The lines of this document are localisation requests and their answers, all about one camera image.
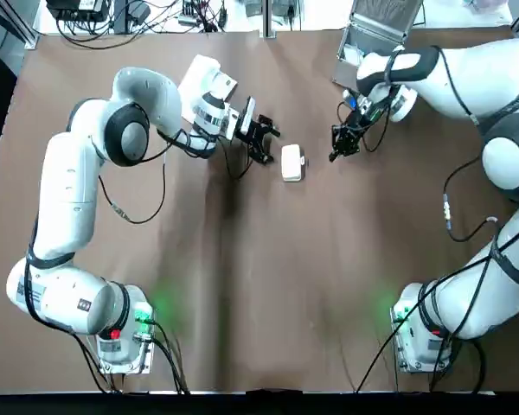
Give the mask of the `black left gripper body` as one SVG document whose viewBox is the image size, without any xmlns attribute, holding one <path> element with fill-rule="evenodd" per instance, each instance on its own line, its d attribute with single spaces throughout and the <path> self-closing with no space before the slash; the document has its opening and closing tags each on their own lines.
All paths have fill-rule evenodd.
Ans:
<svg viewBox="0 0 519 415">
<path fill-rule="evenodd" d="M 259 115 L 256 120 L 251 119 L 245 124 L 244 116 L 238 117 L 235 126 L 235 136 L 246 144 L 251 144 L 256 150 L 264 149 L 264 138 L 268 133 L 268 117 Z"/>
</svg>

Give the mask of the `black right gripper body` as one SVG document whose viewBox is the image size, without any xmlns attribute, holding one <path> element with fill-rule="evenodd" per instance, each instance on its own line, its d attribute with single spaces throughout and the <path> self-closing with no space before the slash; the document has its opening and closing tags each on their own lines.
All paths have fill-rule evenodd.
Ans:
<svg viewBox="0 0 519 415">
<path fill-rule="evenodd" d="M 353 130 L 365 130 L 376 123 L 387 111 L 389 97 L 374 102 L 367 97 L 359 97 L 356 100 L 356 108 L 349 115 L 349 127 Z"/>
</svg>

